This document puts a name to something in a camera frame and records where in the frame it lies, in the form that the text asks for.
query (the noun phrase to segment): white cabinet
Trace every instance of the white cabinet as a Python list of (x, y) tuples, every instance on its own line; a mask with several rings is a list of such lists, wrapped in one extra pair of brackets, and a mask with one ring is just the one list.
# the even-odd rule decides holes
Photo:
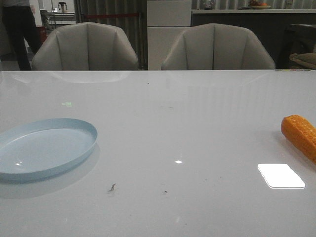
[(147, 1), (148, 70), (160, 70), (175, 38), (191, 25), (191, 0)]

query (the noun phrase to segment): leg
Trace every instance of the leg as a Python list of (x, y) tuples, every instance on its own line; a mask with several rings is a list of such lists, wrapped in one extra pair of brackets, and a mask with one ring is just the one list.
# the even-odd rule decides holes
[(30, 8), (23, 12), (22, 31), (33, 54), (36, 54), (41, 47), (40, 33), (36, 28), (34, 16)]
[(17, 10), (3, 7), (2, 21), (16, 54), (19, 68), (23, 71), (29, 71), (31, 70), (31, 66), (26, 53), (23, 32), (19, 25), (19, 17), (17, 17), (18, 15), (19, 12)]

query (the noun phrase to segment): orange corn cob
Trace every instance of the orange corn cob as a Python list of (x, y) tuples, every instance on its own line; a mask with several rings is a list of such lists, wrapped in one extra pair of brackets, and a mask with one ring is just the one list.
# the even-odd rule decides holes
[(281, 132), (307, 158), (316, 163), (316, 128), (307, 119), (299, 115), (285, 117)]

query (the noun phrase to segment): chair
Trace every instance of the chair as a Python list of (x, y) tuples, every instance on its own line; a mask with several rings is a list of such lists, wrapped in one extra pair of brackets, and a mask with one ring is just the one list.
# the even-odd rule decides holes
[(275, 69), (275, 63), (251, 30), (206, 24), (183, 31), (172, 45), (161, 69)]
[(290, 69), (314, 69), (316, 70), (316, 53), (293, 53), (289, 56)]
[(32, 60), (33, 70), (137, 70), (125, 32), (93, 22), (55, 29)]

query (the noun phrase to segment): person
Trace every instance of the person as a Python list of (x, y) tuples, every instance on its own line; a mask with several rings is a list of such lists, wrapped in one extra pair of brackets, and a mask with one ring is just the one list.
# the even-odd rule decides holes
[(40, 33), (36, 28), (34, 15), (29, 0), (3, 0), (2, 22), (16, 54), (20, 70), (29, 71), (31, 65), (28, 59), (24, 38), (33, 54), (41, 47)]

